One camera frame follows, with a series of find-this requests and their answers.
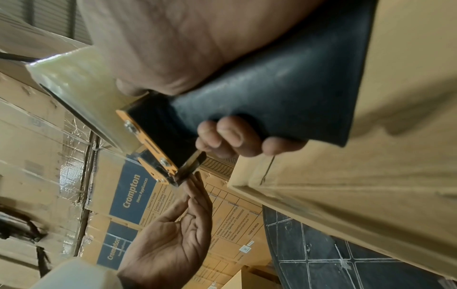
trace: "white sleeve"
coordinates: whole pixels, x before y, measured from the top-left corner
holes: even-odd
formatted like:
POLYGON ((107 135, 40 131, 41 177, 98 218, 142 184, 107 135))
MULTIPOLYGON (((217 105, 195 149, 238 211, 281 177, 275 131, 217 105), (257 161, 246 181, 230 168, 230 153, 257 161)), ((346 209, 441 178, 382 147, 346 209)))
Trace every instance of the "white sleeve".
POLYGON ((31 289, 123 289, 116 272, 79 258, 64 262, 31 289))

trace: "bolt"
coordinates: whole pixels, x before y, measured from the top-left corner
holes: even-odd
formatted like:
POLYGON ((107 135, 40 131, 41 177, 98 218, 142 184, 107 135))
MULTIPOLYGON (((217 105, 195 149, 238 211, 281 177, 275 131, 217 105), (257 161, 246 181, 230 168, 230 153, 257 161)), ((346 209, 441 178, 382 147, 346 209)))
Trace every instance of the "bolt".
POLYGON ((138 129, 133 125, 133 123, 130 120, 126 120, 124 122, 124 127, 133 134, 138 133, 138 129))
POLYGON ((169 166, 170 166, 170 163, 169 163, 166 159, 164 159, 164 158, 161 158, 161 159, 160 159, 160 164, 161 164, 162 166, 164 166, 164 167, 169 167, 169 166))

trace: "corrugated metal wall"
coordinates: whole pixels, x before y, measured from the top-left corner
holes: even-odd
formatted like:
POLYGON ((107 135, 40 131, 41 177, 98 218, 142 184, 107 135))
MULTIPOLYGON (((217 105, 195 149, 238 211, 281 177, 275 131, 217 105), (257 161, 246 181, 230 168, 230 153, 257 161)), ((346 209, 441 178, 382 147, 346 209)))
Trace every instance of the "corrugated metal wall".
POLYGON ((91 44, 76 0, 0 0, 0 9, 40 29, 91 44))

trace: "hand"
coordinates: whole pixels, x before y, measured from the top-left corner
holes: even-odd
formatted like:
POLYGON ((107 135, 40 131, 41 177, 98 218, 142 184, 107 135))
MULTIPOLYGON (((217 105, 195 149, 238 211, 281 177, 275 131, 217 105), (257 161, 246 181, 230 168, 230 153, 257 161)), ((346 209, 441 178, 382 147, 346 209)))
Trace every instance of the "hand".
MULTIPOLYGON (((78 7, 121 91, 177 95, 223 65, 272 42, 323 1, 78 0, 78 7)), ((304 146, 279 138, 262 143, 237 117, 218 124, 204 122, 199 135, 199 149, 223 158, 235 152, 247 157, 261 152, 275 155, 304 146), (231 137, 229 131, 240 138, 231 137)))
POLYGON ((211 242, 212 203, 199 173, 182 186, 186 195, 127 249, 118 272, 124 280, 145 289, 180 289, 200 268, 211 242))

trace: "black handle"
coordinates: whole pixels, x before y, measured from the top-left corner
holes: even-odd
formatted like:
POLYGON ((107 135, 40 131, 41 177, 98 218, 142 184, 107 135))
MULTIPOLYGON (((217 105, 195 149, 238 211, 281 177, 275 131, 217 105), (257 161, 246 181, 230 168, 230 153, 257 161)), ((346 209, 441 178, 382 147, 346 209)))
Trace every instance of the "black handle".
POLYGON ((376 0, 329 1, 284 37, 170 104, 190 135, 240 115, 262 138, 348 140, 376 0))

